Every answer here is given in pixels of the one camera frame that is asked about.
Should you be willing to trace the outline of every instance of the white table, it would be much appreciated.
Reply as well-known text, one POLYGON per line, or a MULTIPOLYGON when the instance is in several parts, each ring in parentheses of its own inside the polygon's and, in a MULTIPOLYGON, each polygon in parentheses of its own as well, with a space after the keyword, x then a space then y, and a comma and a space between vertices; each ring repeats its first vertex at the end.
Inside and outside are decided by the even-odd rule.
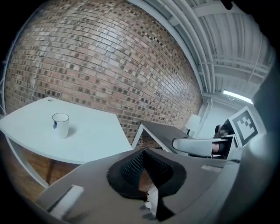
POLYGON ((24 169, 42 186, 48 183, 24 157, 19 145, 41 156, 73 164, 105 158, 132 150, 117 116, 47 97, 26 105, 0 120, 0 130, 24 169), (52 115, 70 117, 69 134, 54 134, 52 115))

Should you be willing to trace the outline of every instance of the brick wall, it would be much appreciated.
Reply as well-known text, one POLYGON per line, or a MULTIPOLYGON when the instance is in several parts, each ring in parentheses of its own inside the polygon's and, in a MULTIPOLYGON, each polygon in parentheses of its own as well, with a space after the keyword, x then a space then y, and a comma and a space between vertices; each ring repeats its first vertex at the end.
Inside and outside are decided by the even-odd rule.
POLYGON ((53 0, 29 22, 8 67, 7 113, 46 96, 115 113, 130 143, 140 120, 182 129, 202 103, 176 41, 122 0, 53 0))

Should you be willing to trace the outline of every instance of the gray surface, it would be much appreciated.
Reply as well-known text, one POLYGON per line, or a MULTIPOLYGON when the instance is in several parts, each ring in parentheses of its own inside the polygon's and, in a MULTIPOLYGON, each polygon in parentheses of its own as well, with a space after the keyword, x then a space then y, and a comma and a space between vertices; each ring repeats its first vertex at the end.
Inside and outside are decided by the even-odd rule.
POLYGON ((163 124, 156 124, 148 121, 141 121, 171 152, 178 153, 172 146, 172 140, 175 138, 183 138, 186 133, 176 127, 163 124))
MULTIPOLYGON (((163 150, 152 150, 179 162, 187 172, 186 181, 179 191, 163 198, 166 207, 177 214, 165 222, 173 219, 178 222, 178 218, 183 219, 181 213, 190 215, 197 209, 201 211, 196 211, 189 219, 197 220, 200 216, 201 218, 206 217, 208 211, 214 208, 216 208, 215 214, 217 214, 236 175, 236 172, 227 171, 223 167, 225 165, 233 166, 237 170, 238 164, 225 160, 185 157, 163 150), (203 165, 222 169, 218 172, 205 170, 202 169, 203 165)), ((81 165, 46 189, 39 197, 38 205, 44 209, 48 208, 72 184, 75 184, 84 187, 84 193, 67 216, 70 223, 157 223, 157 220, 150 220, 151 213, 148 209, 143 209, 143 201, 121 197, 111 188, 106 178, 107 170, 112 164, 134 152, 134 150, 128 151, 81 165)))

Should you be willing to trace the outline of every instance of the lamp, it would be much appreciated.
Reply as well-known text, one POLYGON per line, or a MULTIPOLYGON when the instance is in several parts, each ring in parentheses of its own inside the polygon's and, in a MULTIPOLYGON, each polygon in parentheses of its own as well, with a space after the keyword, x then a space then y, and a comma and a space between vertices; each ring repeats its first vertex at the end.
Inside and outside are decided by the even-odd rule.
POLYGON ((188 119, 188 122, 185 124, 185 128, 188 129, 188 132, 184 138, 188 138, 190 130, 196 131, 199 125, 200 117, 198 115, 192 114, 188 119))

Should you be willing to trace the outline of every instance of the gray table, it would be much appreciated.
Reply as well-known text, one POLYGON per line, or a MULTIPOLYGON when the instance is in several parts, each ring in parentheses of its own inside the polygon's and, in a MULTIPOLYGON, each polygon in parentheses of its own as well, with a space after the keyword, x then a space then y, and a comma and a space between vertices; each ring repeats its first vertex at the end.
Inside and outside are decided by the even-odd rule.
POLYGON ((175 138, 183 138, 186 136, 186 133, 184 133, 176 127, 157 124, 148 121, 141 121, 141 125, 136 133, 136 136, 131 146, 132 149, 135 149, 143 130, 145 130, 162 147, 163 150, 167 152, 181 154, 181 152, 173 148, 172 140, 175 138))

